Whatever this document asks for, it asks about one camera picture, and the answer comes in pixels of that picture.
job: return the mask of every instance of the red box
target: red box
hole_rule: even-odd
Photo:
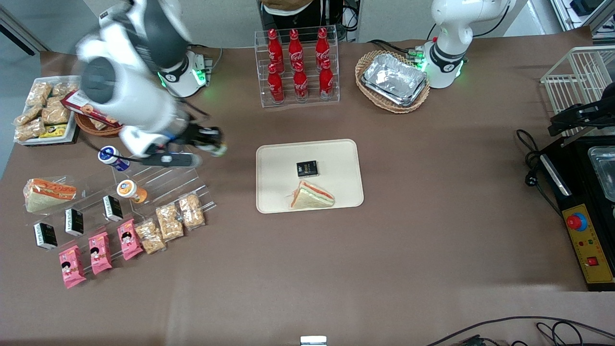
[[[64,107],[70,109],[71,111],[75,111],[76,113],[83,114],[88,116],[94,120],[98,120],[101,123],[111,126],[111,127],[120,127],[120,124],[117,120],[113,119],[110,116],[106,116],[103,113],[99,112],[90,104],[90,99],[85,95],[85,92],[81,90],[75,90],[70,92],[62,101],[60,101]]]

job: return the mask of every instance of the wicker basket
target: wicker basket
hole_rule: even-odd
[[[410,105],[410,107],[401,107],[399,105],[396,105],[393,101],[369,89],[368,87],[364,86],[363,83],[361,82],[361,75],[371,65],[371,63],[374,61],[374,58],[379,54],[385,54],[385,53],[389,53],[393,55],[395,58],[398,58],[403,63],[407,63],[409,65],[411,64],[411,62],[408,59],[406,59],[405,57],[402,57],[401,55],[397,53],[387,52],[385,50],[375,50],[373,52],[369,52],[365,54],[361,59],[359,59],[357,66],[354,68],[354,76],[355,76],[355,81],[357,82],[357,86],[363,92],[363,94],[365,94],[365,96],[368,99],[370,99],[376,106],[382,108],[383,110],[387,110],[387,111],[390,111],[391,113],[396,113],[396,114],[410,113],[411,111],[419,108],[419,106],[427,98],[427,95],[429,95],[429,82],[427,82],[427,85],[425,86],[425,88],[423,88],[421,93],[418,95],[418,97],[412,103],[412,105]]]
[[[120,127],[107,127],[102,130],[96,130],[94,124],[90,121],[90,118],[86,117],[83,114],[79,114],[75,112],[75,120],[77,121],[77,125],[81,128],[82,131],[89,133],[90,135],[103,136],[103,137],[117,137],[117,134],[122,129]]]

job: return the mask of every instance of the control panel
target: control panel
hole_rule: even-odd
[[[613,273],[606,261],[585,204],[561,212],[573,242],[574,251],[587,283],[612,283]]]

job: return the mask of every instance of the pink snack package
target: pink snack package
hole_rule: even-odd
[[[143,252],[139,237],[135,233],[134,222],[134,220],[129,220],[117,228],[117,234],[122,243],[122,255],[124,255],[125,260],[129,260],[139,252]]]
[[[90,258],[94,275],[105,269],[113,268],[111,265],[111,252],[109,251],[109,238],[107,232],[100,233],[88,239],[90,244]]]
[[[81,281],[85,281],[83,265],[79,259],[79,246],[70,247],[60,253],[60,264],[62,265],[62,279],[66,288],[71,288]]]

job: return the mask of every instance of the sandwich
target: sandwich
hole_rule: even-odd
[[[23,195],[26,199],[26,210],[38,212],[72,201],[77,195],[77,188],[43,179],[30,179],[23,188]]]
[[[329,192],[302,180],[294,192],[294,198],[292,203],[290,203],[290,207],[292,209],[326,208],[334,203],[335,199]]]

